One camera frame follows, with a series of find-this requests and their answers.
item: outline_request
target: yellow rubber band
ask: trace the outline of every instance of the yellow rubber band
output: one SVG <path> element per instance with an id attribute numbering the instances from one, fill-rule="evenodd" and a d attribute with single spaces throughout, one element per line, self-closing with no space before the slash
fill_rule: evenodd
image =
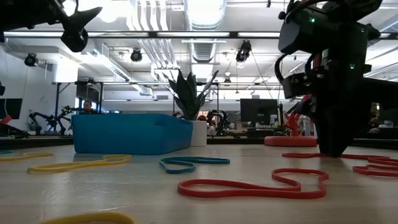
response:
<path id="1" fill-rule="evenodd" d="M 47 157 L 47 156 L 53 156 L 54 153 L 51 152 L 28 152 L 25 153 L 23 156 L 13 156 L 13 157 L 0 157 L 0 161 L 17 161 L 17 160 L 23 160 L 23 159 L 29 159 L 29 158 L 35 158 L 35 157 Z"/>
<path id="2" fill-rule="evenodd" d="M 65 172 L 82 167 L 92 166 L 111 166 L 126 163 L 131 158 L 130 155 L 107 155 L 102 160 L 88 162 L 63 162 L 58 164 L 46 164 L 32 166 L 27 169 L 28 172 Z"/>
<path id="3" fill-rule="evenodd" d="M 110 221 L 120 224 L 134 224 L 134 221 L 130 217 L 116 212 L 87 213 L 69 217 L 54 218 L 39 224 L 78 224 L 100 221 Z"/>

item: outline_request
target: white pot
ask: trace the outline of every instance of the white pot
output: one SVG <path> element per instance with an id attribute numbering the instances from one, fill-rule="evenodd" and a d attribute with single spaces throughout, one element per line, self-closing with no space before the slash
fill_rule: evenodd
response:
<path id="1" fill-rule="evenodd" d="M 207 122 L 191 121 L 193 123 L 191 146 L 207 145 Z"/>

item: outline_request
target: blue plastic bin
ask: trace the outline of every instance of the blue plastic bin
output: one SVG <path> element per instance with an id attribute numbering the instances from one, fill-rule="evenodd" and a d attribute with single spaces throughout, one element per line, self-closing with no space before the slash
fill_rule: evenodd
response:
<path id="1" fill-rule="evenodd" d="M 72 116 L 77 153 L 160 155 L 190 147 L 193 124 L 166 114 Z"/>

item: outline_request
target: potted plant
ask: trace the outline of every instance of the potted plant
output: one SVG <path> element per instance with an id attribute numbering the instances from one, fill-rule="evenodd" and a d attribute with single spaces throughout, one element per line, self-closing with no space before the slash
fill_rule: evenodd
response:
<path id="1" fill-rule="evenodd" d="M 170 87 L 177 95 L 174 95 L 174 101 L 182 110 L 184 118 L 193 123 L 191 146 L 207 145 L 207 122 L 197 121 L 200 108 L 205 104 L 205 98 L 213 80 L 217 76 L 213 74 L 211 80 L 206 83 L 202 92 L 198 95 L 196 76 L 189 73 L 187 79 L 184 79 L 181 70 L 178 70 L 177 81 L 169 79 Z"/>

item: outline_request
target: table surface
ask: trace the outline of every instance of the table surface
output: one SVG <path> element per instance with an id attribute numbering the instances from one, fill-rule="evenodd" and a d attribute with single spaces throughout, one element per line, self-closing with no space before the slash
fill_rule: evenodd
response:
<path id="1" fill-rule="evenodd" d="M 366 161 L 313 158 L 288 159 L 283 152 L 316 152 L 316 148 L 277 148 L 260 145 L 211 145 L 162 156 L 133 156 L 128 164 L 89 167 L 57 174 L 28 174 L 29 166 L 54 162 L 90 161 L 100 155 L 75 154 L 72 146 L 18 150 L 54 152 L 53 157 L 0 162 L 2 224 L 38 223 L 85 212 L 114 211 L 140 224 L 286 224 L 391 223 L 398 220 L 398 179 L 368 177 L 352 172 Z M 398 157 L 397 151 L 350 147 L 350 154 Z M 169 156 L 210 156 L 231 159 L 230 165 L 197 165 L 191 174 L 166 174 L 159 159 Z M 226 179 L 280 186 L 271 171 L 283 167 L 320 169 L 330 175 L 328 194 L 315 200 L 233 197 L 190 198 L 177 193 L 187 179 Z M 317 188 L 314 175 L 287 174 Z"/>

